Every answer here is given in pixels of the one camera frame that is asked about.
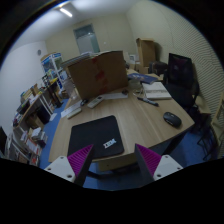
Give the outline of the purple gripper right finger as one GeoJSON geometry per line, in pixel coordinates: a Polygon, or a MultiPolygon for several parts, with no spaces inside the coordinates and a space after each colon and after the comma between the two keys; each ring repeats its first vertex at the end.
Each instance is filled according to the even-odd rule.
{"type": "Polygon", "coordinates": [[[135,145],[135,156],[145,184],[160,180],[182,169],[182,166],[171,156],[161,156],[139,144],[135,145]]]}

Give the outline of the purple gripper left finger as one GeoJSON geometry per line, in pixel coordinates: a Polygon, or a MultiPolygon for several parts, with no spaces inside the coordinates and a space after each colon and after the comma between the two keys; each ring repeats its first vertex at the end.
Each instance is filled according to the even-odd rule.
{"type": "Polygon", "coordinates": [[[82,186],[88,174],[93,154],[93,146],[88,145],[72,153],[68,157],[59,156],[45,168],[45,171],[82,186]]]}

